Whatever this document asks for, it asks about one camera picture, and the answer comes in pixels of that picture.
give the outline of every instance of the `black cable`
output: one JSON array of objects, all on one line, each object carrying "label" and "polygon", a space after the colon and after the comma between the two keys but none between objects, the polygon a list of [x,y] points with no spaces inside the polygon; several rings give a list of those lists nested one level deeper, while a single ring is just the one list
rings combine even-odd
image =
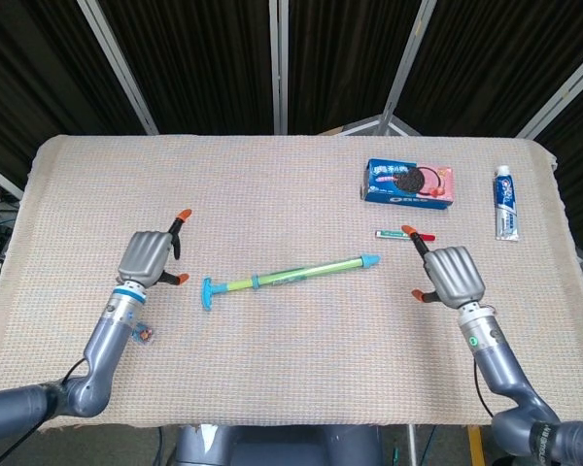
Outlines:
[{"label": "black cable", "polygon": [[157,453],[155,454],[152,466],[162,466],[162,457],[164,456],[164,431],[161,427],[157,428]]},{"label": "black cable", "polygon": [[69,377],[73,374],[73,372],[76,369],[78,369],[78,366],[80,366],[80,364],[82,364],[85,361],[86,361],[86,358],[83,357],[76,364],[74,364],[73,366],[71,366],[71,369],[69,369],[69,371],[67,371],[67,374],[65,375],[65,377],[63,377],[62,381],[60,381],[60,384],[64,386],[67,383],[67,381],[69,380]]},{"label": "black cable", "polygon": [[479,401],[482,402],[482,406],[486,410],[486,413],[488,413],[488,416],[495,417],[495,415],[493,415],[493,412],[490,411],[490,408],[488,408],[488,405],[486,404],[486,402],[484,401],[484,397],[482,396],[482,392],[479,389],[479,380],[477,379],[477,361],[475,359],[473,359],[473,378],[475,379],[475,390],[477,391]]},{"label": "black cable", "polygon": [[[74,364],[73,366],[71,366],[71,369],[69,369],[69,371],[67,372],[67,374],[65,375],[65,377],[60,382],[60,384],[64,386],[67,383],[67,381],[69,380],[69,377],[78,368],[78,366],[80,366],[85,361],[86,361],[86,359],[85,358],[82,358],[76,364]],[[7,457],[11,453],[13,453],[16,450],[17,447],[19,447],[21,444],[23,444],[28,439],[28,437],[30,437],[32,434],[34,434],[37,431],[37,429],[39,427],[41,427],[41,424],[43,424],[46,420],[48,420],[54,414],[55,408],[56,408],[56,406],[51,407],[51,409],[49,409],[46,412],[46,414],[43,416],[43,418],[39,422],[37,422],[34,425],[34,427],[32,427],[28,432],[26,432],[25,434],[23,434],[19,438],[19,440],[17,440],[14,444],[12,444],[4,453],[2,453],[0,455],[0,463],[2,461],[4,461],[5,459],[7,459]]]},{"label": "black cable", "polygon": [[431,439],[434,436],[434,432],[436,431],[436,425],[434,425],[431,428],[431,432],[429,433],[429,437],[428,437],[428,441],[426,442],[426,447],[424,448],[424,454],[421,455],[421,461],[419,462],[419,464],[421,466],[424,466],[424,461],[426,460],[426,455],[428,454],[429,451],[429,445],[431,444]]},{"label": "black cable", "polygon": [[19,212],[19,210],[18,209],[0,209],[1,214],[8,213],[8,212],[14,214],[16,212]]},{"label": "black cable", "polygon": [[173,466],[173,464],[175,464],[175,456],[177,455],[177,446],[175,446],[173,448],[173,450],[171,451],[171,455],[168,457],[168,459],[166,460],[166,466]]}]

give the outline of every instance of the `orange fingertip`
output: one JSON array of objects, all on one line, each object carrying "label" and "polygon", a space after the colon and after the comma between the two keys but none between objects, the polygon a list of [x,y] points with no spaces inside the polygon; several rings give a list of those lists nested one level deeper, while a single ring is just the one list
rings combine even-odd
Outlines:
[{"label": "orange fingertip", "polygon": [[424,302],[424,292],[421,289],[413,289],[412,295],[417,299],[417,301]]},{"label": "orange fingertip", "polygon": [[177,218],[181,221],[186,221],[186,219],[191,215],[192,215],[192,211],[190,209],[185,209],[184,211],[181,211],[179,213]]},{"label": "orange fingertip", "polygon": [[401,231],[406,233],[408,236],[412,235],[413,233],[417,233],[417,230],[415,230],[412,226],[408,226],[408,225],[402,225]]}]

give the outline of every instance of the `black curtain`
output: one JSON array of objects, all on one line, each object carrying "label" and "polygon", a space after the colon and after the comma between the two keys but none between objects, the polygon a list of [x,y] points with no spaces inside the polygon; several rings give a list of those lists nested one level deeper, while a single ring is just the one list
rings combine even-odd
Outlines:
[{"label": "black curtain", "polygon": [[420,3],[290,1],[290,134],[382,113]]},{"label": "black curtain", "polygon": [[583,62],[583,1],[439,1],[395,114],[428,136],[513,137]]},{"label": "black curtain", "polygon": [[557,156],[555,176],[570,230],[583,249],[583,91],[536,140]]},{"label": "black curtain", "polygon": [[0,173],[23,187],[56,134],[142,132],[75,1],[0,1]]},{"label": "black curtain", "polygon": [[161,133],[272,134],[268,0],[101,0]]}]

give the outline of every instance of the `beige tablecloth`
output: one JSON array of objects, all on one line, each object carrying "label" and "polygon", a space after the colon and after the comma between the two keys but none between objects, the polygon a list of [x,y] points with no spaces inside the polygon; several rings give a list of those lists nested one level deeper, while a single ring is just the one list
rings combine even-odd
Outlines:
[{"label": "beige tablecloth", "polygon": [[[359,199],[370,157],[450,165],[447,211]],[[112,400],[93,419],[126,423],[484,423],[456,312],[430,288],[402,223],[465,245],[485,302],[539,393],[583,418],[583,280],[552,156],[521,140],[377,137],[56,137],[35,159],[0,280],[0,389],[56,380],[78,360],[132,233],[193,209],[170,272],[149,291],[149,347],[130,343]],[[493,177],[508,164],[522,239],[495,239]],[[382,262],[200,303],[215,283],[379,253]],[[511,406],[484,387],[494,411]]]}]

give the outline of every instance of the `cardboard box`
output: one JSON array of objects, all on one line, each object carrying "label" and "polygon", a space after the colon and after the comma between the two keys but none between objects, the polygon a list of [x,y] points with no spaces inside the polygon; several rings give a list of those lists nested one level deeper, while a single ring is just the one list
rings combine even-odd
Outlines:
[{"label": "cardboard box", "polygon": [[367,162],[362,198],[382,204],[447,209],[454,202],[453,170],[372,158]]}]

